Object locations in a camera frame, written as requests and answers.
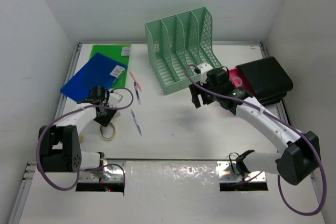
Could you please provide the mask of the clear tape roll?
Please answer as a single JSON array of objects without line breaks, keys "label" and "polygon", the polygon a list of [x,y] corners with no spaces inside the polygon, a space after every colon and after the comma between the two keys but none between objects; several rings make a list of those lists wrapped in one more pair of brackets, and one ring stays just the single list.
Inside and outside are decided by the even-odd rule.
[{"label": "clear tape roll", "polygon": [[233,81],[234,85],[237,86],[237,87],[241,87],[243,85],[243,81],[240,77],[233,77],[232,81]]}]

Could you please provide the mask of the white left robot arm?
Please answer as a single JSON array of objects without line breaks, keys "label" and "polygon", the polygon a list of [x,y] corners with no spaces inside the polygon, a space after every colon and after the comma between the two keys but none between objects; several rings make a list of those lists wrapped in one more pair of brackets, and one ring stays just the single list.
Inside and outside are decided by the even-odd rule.
[{"label": "white left robot arm", "polygon": [[104,87],[93,87],[76,105],[77,113],[68,115],[44,135],[40,146],[40,163],[45,172],[78,172],[101,165],[99,152],[83,152],[79,134],[92,121],[108,126],[122,95]]}]

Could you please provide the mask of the black drawer box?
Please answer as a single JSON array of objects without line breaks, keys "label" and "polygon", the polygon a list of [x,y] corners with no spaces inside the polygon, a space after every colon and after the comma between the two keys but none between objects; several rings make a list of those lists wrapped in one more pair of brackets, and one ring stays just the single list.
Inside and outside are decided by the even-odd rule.
[{"label": "black drawer box", "polygon": [[274,57],[251,61],[235,68],[240,69],[255,97],[264,106],[276,104],[293,89],[293,82]]}]

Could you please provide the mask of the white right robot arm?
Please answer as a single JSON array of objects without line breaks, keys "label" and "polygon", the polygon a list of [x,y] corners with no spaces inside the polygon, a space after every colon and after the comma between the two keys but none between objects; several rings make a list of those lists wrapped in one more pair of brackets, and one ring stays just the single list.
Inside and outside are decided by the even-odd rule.
[{"label": "white right robot arm", "polygon": [[207,63],[192,64],[191,67],[201,77],[189,86],[196,108],[218,102],[222,108],[256,128],[277,149],[273,154],[247,150],[238,155],[232,168],[237,176],[245,177],[261,170],[277,174],[291,185],[298,185],[318,168],[319,139],[313,132],[292,130],[260,104],[251,92],[234,86],[226,67],[213,68]]}]

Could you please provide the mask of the pink drawer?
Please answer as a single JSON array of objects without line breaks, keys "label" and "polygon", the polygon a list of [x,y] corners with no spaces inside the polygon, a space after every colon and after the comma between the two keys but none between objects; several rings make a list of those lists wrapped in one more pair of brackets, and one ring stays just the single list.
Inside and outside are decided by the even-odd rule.
[{"label": "pink drawer", "polygon": [[233,77],[240,77],[243,81],[243,85],[241,87],[245,88],[246,90],[248,90],[253,96],[255,96],[255,91],[254,89],[251,87],[250,83],[248,82],[247,78],[245,77],[245,75],[243,74],[243,72],[238,69],[238,68],[233,68],[233,69],[229,69],[229,79],[230,81],[233,83],[232,78]]}]

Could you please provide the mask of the beige masking tape roll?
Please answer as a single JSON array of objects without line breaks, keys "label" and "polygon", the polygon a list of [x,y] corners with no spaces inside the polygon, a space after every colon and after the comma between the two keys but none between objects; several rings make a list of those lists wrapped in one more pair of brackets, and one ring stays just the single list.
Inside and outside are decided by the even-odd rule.
[{"label": "beige masking tape roll", "polygon": [[110,142],[113,141],[117,135],[117,128],[113,123],[108,123],[107,126],[100,126],[99,135],[103,141]]}]

